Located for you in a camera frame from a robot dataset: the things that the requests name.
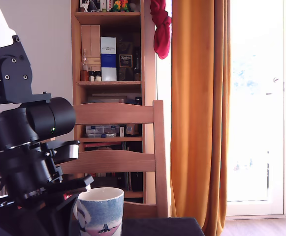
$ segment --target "ceramic mug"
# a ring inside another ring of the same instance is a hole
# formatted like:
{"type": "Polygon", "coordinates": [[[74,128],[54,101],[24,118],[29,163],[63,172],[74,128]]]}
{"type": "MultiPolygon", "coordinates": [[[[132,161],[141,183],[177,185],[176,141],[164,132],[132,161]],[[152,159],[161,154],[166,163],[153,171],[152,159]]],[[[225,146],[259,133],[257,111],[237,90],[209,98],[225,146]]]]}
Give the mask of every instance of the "ceramic mug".
{"type": "Polygon", "coordinates": [[[118,188],[93,188],[78,196],[73,212],[80,236],[120,236],[124,191],[118,188]]]}

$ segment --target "wooden chair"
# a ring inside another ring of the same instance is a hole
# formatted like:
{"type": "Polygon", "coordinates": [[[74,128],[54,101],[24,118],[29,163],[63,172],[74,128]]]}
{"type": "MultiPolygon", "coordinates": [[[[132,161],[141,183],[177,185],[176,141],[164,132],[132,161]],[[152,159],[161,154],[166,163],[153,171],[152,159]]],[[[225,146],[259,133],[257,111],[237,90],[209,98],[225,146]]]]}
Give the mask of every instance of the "wooden chair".
{"type": "Polygon", "coordinates": [[[64,174],[155,172],[156,205],[125,202],[124,218],[168,217],[164,147],[163,102],[153,106],[123,103],[90,103],[74,106],[76,124],[154,124],[154,154],[126,150],[80,152],[75,161],[61,164],[64,174]]]}

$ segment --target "robotic arm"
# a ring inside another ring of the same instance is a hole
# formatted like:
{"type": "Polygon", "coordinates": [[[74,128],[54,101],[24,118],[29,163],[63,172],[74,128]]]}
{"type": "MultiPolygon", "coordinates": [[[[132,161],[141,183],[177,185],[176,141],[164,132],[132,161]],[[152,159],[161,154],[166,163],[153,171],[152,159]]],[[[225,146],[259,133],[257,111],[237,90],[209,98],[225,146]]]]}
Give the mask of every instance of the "robotic arm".
{"type": "Polygon", "coordinates": [[[0,10],[0,227],[13,236],[68,236],[72,207],[91,176],[62,182],[57,165],[78,158],[78,141],[41,141],[70,132],[75,112],[64,98],[32,94],[32,70],[20,38],[0,10]],[[67,200],[63,194],[73,194],[67,200]]]}

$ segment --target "dark table surface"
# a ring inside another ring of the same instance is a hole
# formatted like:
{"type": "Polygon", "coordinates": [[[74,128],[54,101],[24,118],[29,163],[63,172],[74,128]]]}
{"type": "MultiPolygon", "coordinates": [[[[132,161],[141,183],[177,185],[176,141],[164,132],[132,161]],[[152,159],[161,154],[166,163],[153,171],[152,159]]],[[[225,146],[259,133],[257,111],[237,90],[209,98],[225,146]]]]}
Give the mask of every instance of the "dark table surface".
{"type": "MultiPolygon", "coordinates": [[[[72,222],[72,236],[79,236],[78,222],[72,222]]],[[[0,236],[9,236],[0,229],[0,236]]],[[[124,220],[122,236],[205,236],[193,218],[124,220]]]]}

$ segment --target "small jar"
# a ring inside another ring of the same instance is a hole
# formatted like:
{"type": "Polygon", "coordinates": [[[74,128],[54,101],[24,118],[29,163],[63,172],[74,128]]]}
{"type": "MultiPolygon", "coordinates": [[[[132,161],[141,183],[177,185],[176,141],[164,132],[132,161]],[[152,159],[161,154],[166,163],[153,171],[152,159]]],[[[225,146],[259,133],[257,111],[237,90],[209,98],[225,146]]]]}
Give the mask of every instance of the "small jar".
{"type": "Polygon", "coordinates": [[[88,71],[82,70],[82,71],[80,72],[80,81],[89,81],[88,71]]]}
{"type": "Polygon", "coordinates": [[[101,81],[101,71],[95,71],[95,81],[101,81]]]}
{"type": "Polygon", "coordinates": [[[95,81],[95,72],[93,70],[88,71],[89,75],[89,81],[94,82],[95,81]]]}

